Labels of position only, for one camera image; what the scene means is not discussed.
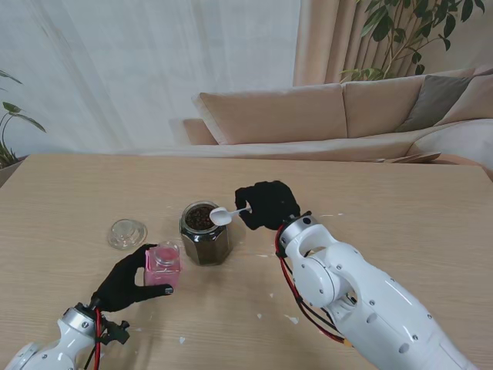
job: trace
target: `white sheer curtain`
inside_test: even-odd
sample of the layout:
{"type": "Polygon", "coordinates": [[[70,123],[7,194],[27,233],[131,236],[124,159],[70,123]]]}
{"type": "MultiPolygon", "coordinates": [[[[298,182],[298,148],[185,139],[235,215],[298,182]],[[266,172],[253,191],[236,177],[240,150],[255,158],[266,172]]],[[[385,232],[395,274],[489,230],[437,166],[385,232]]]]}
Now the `white sheer curtain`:
{"type": "Polygon", "coordinates": [[[17,154],[173,144],[190,97],[291,86],[300,0],[2,0],[0,100],[45,126],[7,129],[17,154]]]}

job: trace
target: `glass jar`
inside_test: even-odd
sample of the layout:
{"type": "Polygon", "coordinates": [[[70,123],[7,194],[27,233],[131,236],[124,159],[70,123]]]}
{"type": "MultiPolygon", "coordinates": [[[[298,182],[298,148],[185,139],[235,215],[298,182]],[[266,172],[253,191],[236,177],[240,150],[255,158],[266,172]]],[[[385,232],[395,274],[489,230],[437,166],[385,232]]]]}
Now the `glass jar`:
{"type": "MultiPolygon", "coordinates": [[[[210,211],[218,206],[206,200],[192,203],[185,208],[182,217],[179,220],[179,232],[182,235],[186,255],[199,266],[222,264],[231,252],[226,226],[216,226],[212,224],[211,227],[205,230],[197,230],[196,228],[193,228],[194,225],[189,225],[194,222],[193,219],[190,219],[190,216],[202,207],[207,209],[207,211],[202,212],[202,214],[206,214],[208,218],[210,211]]],[[[198,220],[198,224],[206,226],[207,222],[204,222],[204,219],[201,218],[198,220]]]]}
{"type": "Polygon", "coordinates": [[[159,243],[146,251],[144,285],[169,284],[176,288],[181,270],[178,246],[170,241],[159,243]]]}

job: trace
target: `curtain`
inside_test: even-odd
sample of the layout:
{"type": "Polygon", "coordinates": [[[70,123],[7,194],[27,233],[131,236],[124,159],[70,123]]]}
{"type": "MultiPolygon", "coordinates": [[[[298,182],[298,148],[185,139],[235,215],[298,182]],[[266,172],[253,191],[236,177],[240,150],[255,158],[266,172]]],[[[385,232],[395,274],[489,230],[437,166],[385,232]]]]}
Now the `curtain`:
{"type": "MultiPolygon", "coordinates": [[[[382,66],[387,40],[375,42],[371,32],[361,38],[367,6],[364,0],[301,0],[294,86],[340,82],[343,70],[382,66]]],[[[407,57],[391,71],[407,76],[410,67],[407,57]]]]}
{"type": "Polygon", "coordinates": [[[18,154],[173,144],[200,92],[292,86],[300,0],[4,0],[0,101],[18,154]]]}

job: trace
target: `red wire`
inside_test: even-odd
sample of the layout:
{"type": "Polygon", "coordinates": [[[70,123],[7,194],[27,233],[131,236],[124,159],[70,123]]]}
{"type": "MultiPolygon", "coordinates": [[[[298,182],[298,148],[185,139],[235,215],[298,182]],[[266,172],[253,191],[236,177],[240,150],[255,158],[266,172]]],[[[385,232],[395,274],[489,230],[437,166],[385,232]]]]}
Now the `red wire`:
{"type": "Polygon", "coordinates": [[[99,369],[99,360],[101,359],[101,342],[99,338],[101,337],[101,311],[99,308],[96,309],[96,353],[94,357],[94,370],[99,369]]]}
{"type": "MultiPolygon", "coordinates": [[[[300,293],[298,292],[298,290],[296,289],[296,286],[293,284],[293,282],[291,281],[290,279],[290,276],[289,274],[287,273],[286,271],[286,266],[284,265],[283,263],[283,258],[281,256],[279,256],[279,236],[280,236],[280,232],[282,231],[283,227],[281,226],[279,228],[279,230],[277,230],[277,233],[276,233],[276,240],[274,241],[274,246],[276,247],[276,253],[278,254],[277,256],[279,257],[279,262],[280,262],[280,268],[281,270],[283,271],[283,275],[284,275],[284,278],[286,279],[286,282],[287,284],[289,285],[290,287],[290,290],[291,290],[291,293],[293,293],[293,296],[294,296],[294,299],[296,300],[296,302],[298,303],[298,298],[300,298],[300,293]]],[[[321,327],[318,323],[315,322],[314,319],[312,319],[311,316],[309,316],[309,314],[304,310],[303,306],[301,304],[298,303],[298,307],[300,308],[301,312],[303,313],[303,315],[312,323],[314,324],[318,330],[320,330],[323,334],[325,334],[327,337],[329,337],[330,339],[333,339],[339,343],[344,343],[344,338],[342,337],[339,337],[338,335],[334,335],[332,333],[330,333],[329,331],[327,331],[325,328],[321,327]]]]}

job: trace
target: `coffee grounds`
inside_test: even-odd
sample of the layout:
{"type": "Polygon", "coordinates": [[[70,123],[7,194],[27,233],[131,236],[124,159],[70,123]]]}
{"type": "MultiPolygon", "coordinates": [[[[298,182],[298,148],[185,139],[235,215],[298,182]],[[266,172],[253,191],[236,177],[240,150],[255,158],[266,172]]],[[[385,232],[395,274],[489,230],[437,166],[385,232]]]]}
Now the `coffee grounds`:
{"type": "Polygon", "coordinates": [[[198,206],[192,209],[185,218],[186,224],[194,230],[207,230],[214,226],[214,223],[210,220],[210,211],[214,207],[209,205],[198,206]]]}

